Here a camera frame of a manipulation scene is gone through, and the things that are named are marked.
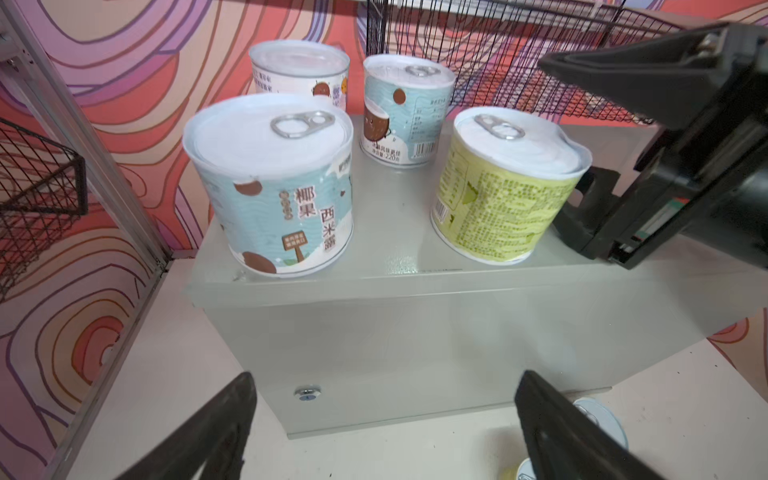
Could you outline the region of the pink label can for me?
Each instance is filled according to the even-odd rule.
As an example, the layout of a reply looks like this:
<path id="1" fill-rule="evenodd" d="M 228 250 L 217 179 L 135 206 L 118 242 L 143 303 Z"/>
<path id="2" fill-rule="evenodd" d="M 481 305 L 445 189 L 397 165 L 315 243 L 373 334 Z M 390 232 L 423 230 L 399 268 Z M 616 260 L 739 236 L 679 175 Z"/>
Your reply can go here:
<path id="1" fill-rule="evenodd" d="M 347 109 L 351 60 L 344 51 L 311 41 L 273 40 L 248 53 L 257 93 L 319 96 Z"/>

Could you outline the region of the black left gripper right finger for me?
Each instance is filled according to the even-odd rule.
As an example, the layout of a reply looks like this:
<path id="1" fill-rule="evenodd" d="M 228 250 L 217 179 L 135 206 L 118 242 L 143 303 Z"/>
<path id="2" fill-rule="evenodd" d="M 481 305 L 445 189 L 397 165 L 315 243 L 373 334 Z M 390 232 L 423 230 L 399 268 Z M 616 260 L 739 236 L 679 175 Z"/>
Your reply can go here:
<path id="1" fill-rule="evenodd" d="M 659 479 L 538 373 L 523 373 L 518 418 L 536 479 Z"/>

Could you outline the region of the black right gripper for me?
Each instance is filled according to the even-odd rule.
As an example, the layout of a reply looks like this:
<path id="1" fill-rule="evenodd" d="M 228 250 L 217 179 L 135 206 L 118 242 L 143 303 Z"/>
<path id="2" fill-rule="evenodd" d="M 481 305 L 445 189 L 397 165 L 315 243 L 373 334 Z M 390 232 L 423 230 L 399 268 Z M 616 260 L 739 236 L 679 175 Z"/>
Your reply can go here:
<path id="1" fill-rule="evenodd" d="M 756 267 L 767 264 L 767 30 L 718 23 L 626 46 L 558 52 L 538 63 L 563 83 L 655 121 L 659 132 L 615 194 L 591 167 L 578 205 L 554 220 L 589 258 L 631 269 L 682 234 Z"/>

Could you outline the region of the teal label can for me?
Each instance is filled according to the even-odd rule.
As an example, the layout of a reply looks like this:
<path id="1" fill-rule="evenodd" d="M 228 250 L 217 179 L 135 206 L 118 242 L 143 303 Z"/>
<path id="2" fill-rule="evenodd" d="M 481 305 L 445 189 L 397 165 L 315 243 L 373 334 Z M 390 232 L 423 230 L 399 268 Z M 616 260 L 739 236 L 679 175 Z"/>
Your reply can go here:
<path id="1" fill-rule="evenodd" d="M 330 266 L 351 241 L 353 139 L 331 102 L 261 93 L 200 110 L 182 145 L 235 259 L 291 278 Z"/>

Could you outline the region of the blue label can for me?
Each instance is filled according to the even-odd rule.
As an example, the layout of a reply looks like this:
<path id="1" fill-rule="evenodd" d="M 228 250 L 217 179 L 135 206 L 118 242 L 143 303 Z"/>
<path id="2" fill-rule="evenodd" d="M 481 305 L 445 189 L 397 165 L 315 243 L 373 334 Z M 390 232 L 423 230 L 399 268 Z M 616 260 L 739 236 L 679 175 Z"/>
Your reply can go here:
<path id="1" fill-rule="evenodd" d="M 579 398 L 573 405 L 622 448 L 629 448 L 628 438 L 617 417 L 594 398 Z"/>

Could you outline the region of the light blue can front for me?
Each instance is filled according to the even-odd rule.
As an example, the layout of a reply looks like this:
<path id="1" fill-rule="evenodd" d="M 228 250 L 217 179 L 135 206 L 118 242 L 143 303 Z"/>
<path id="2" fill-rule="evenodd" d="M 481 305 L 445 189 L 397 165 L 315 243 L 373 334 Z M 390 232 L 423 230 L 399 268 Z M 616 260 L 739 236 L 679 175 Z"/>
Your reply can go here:
<path id="1" fill-rule="evenodd" d="M 361 149 L 394 168 L 415 168 L 437 154 L 456 75 L 426 59 L 378 54 L 364 67 Z"/>

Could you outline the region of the grey metal cabinet box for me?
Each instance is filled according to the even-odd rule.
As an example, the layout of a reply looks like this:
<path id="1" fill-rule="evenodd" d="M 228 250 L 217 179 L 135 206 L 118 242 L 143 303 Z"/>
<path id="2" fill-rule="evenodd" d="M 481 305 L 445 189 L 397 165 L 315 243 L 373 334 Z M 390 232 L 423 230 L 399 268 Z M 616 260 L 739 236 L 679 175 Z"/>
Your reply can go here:
<path id="1" fill-rule="evenodd" d="M 430 222 L 451 133 L 414 169 L 353 149 L 353 235 L 316 273 L 251 271 L 210 224 L 188 295 L 289 436 L 507 405 L 527 370 L 607 389 L 766 306 L 764 270 L 684 236 L 629 270 L 552 231 L 516 265 L 460 255 Z"/>

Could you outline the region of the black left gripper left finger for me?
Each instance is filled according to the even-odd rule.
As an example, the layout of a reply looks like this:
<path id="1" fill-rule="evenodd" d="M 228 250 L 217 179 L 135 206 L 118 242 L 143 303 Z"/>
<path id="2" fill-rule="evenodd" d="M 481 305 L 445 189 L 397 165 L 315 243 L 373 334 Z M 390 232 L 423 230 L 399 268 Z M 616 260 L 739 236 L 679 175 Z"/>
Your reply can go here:
<path id="1" fill-rule="evenodd" d="M 121 479 L 239 479 L 257 407 L 253 376 L 242 372 Z"/>

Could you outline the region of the yellow green label can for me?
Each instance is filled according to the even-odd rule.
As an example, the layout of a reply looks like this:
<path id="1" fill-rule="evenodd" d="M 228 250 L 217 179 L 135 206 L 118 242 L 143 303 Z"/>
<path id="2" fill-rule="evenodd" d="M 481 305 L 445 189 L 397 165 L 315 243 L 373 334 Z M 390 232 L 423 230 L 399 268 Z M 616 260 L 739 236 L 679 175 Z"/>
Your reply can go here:
<path id="1" fill-rule="evenodd" d="M 499 480 L 536 480 L 531 460 L 526 458 L 516 469 L 507 468 L 498 477 Z"/>

